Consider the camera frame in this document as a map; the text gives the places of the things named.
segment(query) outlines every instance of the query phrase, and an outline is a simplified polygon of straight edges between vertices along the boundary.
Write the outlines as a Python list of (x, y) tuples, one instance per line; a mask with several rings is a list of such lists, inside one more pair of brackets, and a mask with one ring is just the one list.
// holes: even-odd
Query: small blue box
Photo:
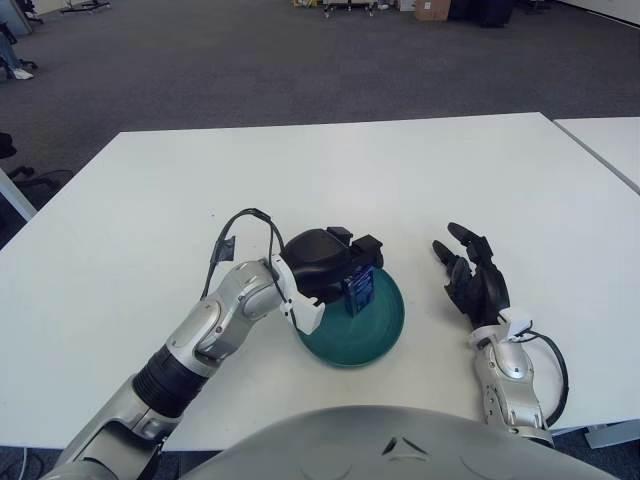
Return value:
[(375, 296), (373, 266), (359, 267), (353, 275), (342, 281), (342, 290), (347, 311), (355, 317)]

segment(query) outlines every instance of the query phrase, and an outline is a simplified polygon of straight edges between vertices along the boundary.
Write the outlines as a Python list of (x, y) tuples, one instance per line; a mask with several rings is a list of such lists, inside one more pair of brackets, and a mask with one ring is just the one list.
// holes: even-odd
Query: white table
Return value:
[(640, 117), (577, 118), (556, 124), (640, 194)]
[[(339, 370), (274, 314), (168, 449), (225, 448), (346, 404), (479, 420), (469, 324), (430, 246), (454, 246), (451, 220), (488, 236), (512, 304), (561, 347), (571, 393), (556, 427), (640, 418), (640, 199), (531, 113), (118, 135), (0, 251), (0, 444), (64, 446), (184, 318), (213, 240), (247, 206), (271, 213), (285, 238), (344, 225), (381, 239), (404, 331), (377, 363)], [(235, 233), (237, 260), (265, 253), (259, 222)], [(560, 380), (536, 343), (527, 348), (550, 412)]]

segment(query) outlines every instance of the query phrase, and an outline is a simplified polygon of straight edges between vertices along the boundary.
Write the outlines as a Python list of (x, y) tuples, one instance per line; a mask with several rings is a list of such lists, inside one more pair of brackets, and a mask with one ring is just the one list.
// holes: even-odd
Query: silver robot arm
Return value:
[(145, 367), (124, 382), (43, 478), (144, 477), (185, 408), (258, 320), (279, 306), (290, 317), (294, 306), (299, 328), (313, 330), (324, 305), (315, 306), (298, 294), (291, 271), (278, 255), (272, 257), (271, 268), (274, 273), (266, 260), (235, 266)]
[(553, 446), (533, 389), (533, 365), (518, 339), (531, 328), (531, 318), (510, 307), (501, 310), (498, 319), (498, 325), (477, 328), (469, 336), (476, 349), (474, 363), (485, 420), (506, 432)]

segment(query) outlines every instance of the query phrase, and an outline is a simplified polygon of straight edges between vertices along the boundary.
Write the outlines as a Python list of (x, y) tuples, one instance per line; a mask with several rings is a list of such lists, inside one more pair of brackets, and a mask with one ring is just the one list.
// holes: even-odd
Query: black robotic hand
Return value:
[(449, 233), (463, 246), (475, 265), (471, 272), (466, 258), (454, 255), (435, 240), (433, 250), (446, 266), (451, 279), (444, 289), (462, 313), (469, 315), (473, 329), (498, 324), (498, 312), (509, 307), (509, 293), (504, 277), (491, 261), (493, 252), (486, 237), (479, 237), (457, 223), (447, 225)]

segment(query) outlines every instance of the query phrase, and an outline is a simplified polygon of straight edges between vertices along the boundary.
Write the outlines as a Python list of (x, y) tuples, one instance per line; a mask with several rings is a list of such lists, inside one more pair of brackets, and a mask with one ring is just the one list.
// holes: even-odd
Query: cable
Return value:
[[(209, 271), (207, 272), (207, 278), (205, 280), (204, 283), (204, 288), (202, 290), (202, 294), (200, 295), (200, 300), (204, 300), (205, 297), (207, 295), (209, 295), (209, 287), (211, 285), (211, 278), (213, 277), (213, 272), (216, 269), (216, 266), (218, 265), (218, 263), (220, 263), (220, 259), (219, 259), (219, 255), (220, 255), (220, 248), (222, 246), (222, 244), (225, 241), (225, 238), (227, 236), (227, 234), (229, 233), (229, 230), (231, 229), (231, 226), (233, 225), (233, 222), (235, 222), (238, 218), (245, 216), (245, 215), (251, 215), (253, 217), (258, 218), (259, 220), (262, 220), (263, 222), (265, 222), (267, 225), (269, 225), (270, 227), (270, 235), (269, 235), (269, 273), (271, 273), (271, 278), (273, 278), (273, 283), (276, 287), (276, 290), (278, 291), (278, 294), (280, 295), (280, 298), (282, 299), (282, 301), (284, 303), (288, 303), (290, 302), (290, 300), (288, 300), (285, 296), (284, 293), (282, 293), (282, 289), (280, 288), (280, 285), (278, 285), (278, 279), (276, 277), (276, 274), (273, 270), (273, 264), (272, 264), (272, 260), (271, 257), (273, 256), (273, 237), (275, 235), (275, 237), (278, 239), (278, 245), (280, 247), (280, 251), (282, 252), (284, 250), (284, 241), (282, 240), (282, 235), (280, 234), (280, 230), (278, 230), (278, 227), (276, 227), (276, 225), (273, 223), (273, 221), (271, 220), (271, 217), (269, 215), (267, 215), (266, 213), (264, 213), (262, 210), (259, 210), (257, 208), (245, 208), (244, 210), (240, 210), (238, 213), (236, 213), (233, 217), (231, 217), (227, 223), (224, 225), (224, 227), (222, 227), (222, 230), (220, 231), (220, 235), (218, 235), (218, 238), (216, 239), (216, 243), (213, 246), (213, 252), (211, 253), (211, 260), (209, 262)], [(293, 310), (290, 310), (291, 313), (291, 322), (293, 323), (293, 326), (295, 328), (298, 328), (298, 324), (296, 322), (296, 315), (293, 312)]]
[(267, 215), (261, 210), (258, 210), (257, 208), (245, 208), (244, 210), (240, 210), (233, 217), (231, 217), (229, 221), (227, 221), (224, 227), (222, 227), (222, 230), (220, 231), (220, 235), (218, 235), (216, 243), (213, 246), (213, 252), (211, 253), (211, 260), (209, 263), (209, 271), (207, 272), (207, 278), (204, 283), (204, 289), (202, 290), (202, 294), (200, 295), (200, 300), (204, 300), (204, 298), (207, 295), (209, 295), (209, 286), (211, 284), (211, 278), (213, 277), (213, 272), (215, 271), (218, 263), (220, 263), (220, 259), (219, 259), (220, 248), (222, 247), (225, 241), (225, 238), (229, 233), (229, 229), (233, 225), (233, 222), (235, 222), (238, 218), (245, 215), (254, 216), (262, 220), (263, 222), (265, 222), (267, 225), (269, 225), (271, 227), (271, 235), (275, 233), (276, 238), (278, 239), (278, 244), (280, 245), (280, 250), (281, 251), (284, 250), (284, 242), (282, 241), (282, 235), (280, 235), (280, 231), (278, 230), (278, 227), (276, 227), (275, 224), (271, 221), (271, 217), (269, 215)]
[[(282, 302), (287, 303), (287, 302), (290, 302), (291, 300), (287, 300), (284, 296), (284, 293), (282, 293), (282, 290), (280, 289), (280, 285), (278, 285), (278, 279), (276, 278), (276, 273), (273, 271), (273, 264), (271, 263), (271, 257), (273, 252), (273, 234), (275, 233), (276, 230), (277, 229), (275, 228), (275, 226), (271, 227), (271, 235), (269, 237), (269, 272), (271, 273), (271, 278), (273, 278), (273, 284), (276, 286), (276, 290), (278, 291), (278, 294), (280, 295)], [(293, 309), (291, 309), (289, 312), (291, 313), (291, 323), (293, 323), (293, 326), (295, 328), (298, 328), (298, 322), (296, 321), (296, 314), (293, 312)]]
[(558, 400), (558, 405), (556, 405), (556, 408), (546, 419), (547, 427), (551, 427), (551, 425), (558, 421), (558, 419), (562, 415), (562, 412), (564, 412), (564, 407), (567, 405), (567, 398), (569, 397), (569, 372), (567, 371), (567, 364), (564, 361), (564, 357), (562, 356), (562, 352), (558, 348), (558, 345), (556, 345), (556, 343), (551, 340), (551, 338), (541, 333), (535, 332), (530, 328), (522, 332), (520, 335), (527, 333), (531, 335), (530, 338), (527, 338), (525, 340), (518, 340), (516, 343), (526, 343), (530, 342), (531, 340), (535, 340), (536, 338), (543, 340), (553, 351), (553, 354), (558, 361), (558, 365), (560, 366), (560, 373), (562, 374), (562, 391), (560, 392), (560, 399)]

